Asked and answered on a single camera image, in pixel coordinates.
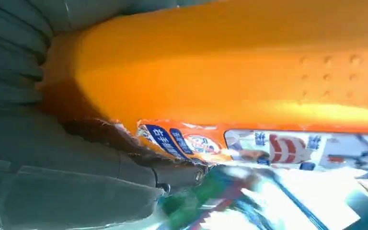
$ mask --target gray fabric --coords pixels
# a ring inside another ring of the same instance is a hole
[[[0,0],[0,221],[4,229],[98,227],[149,216],[163,191],[150,168],[65,133],[32,107],[53,36],[161,0]]]

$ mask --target blue label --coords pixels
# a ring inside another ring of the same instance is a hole
[[[321,137],[320,136],[309,136],[307,149],[316,151],[320,148]]]
[[[174,138],[175,142],[177,142],[178,146],[181,148],[181,150],[184,153],[193,154],[193,152],[191,151],[191,149],[188,147],[187,143],[185,142],[183,135],[178,129],[171,128],[170,133],[172,135],[172,138]]]
[[[174,144],[173,140],[170,138],[170,135],[167,133],[166,130],[155,125],[146,125],[146,127],[154,140],[157,142],[157,144],[159,144],[160,147],[163,148],[166,152],[180,159],[188,159],[178,150],[177,146]]]
[[[266,145],[266,134],[265,133],[254,133],[254,140],[257,146],[265,146]]]

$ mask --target sticker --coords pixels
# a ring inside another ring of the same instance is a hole
[[[178,146],[181,148],[181,150],[186,154],[193,154],[191,149],[186,144],[183,135],[181,132],[176,128],[171,128],[170,133],[172,137],[174,138],[175,142],[178,144]]]
[[[220,150],[214,141],[203,136],[189,135],[185,138],[185,142],[192,151],[198,153],[216,154]]]
[[[146,125],[147,130],[149,131],[152,139],[167,153],[179,158],[179,159],[187,159],[174,144],[173,140],[170,138],[170,135],[166,130],[164,130],[160,126],[155,125]]]

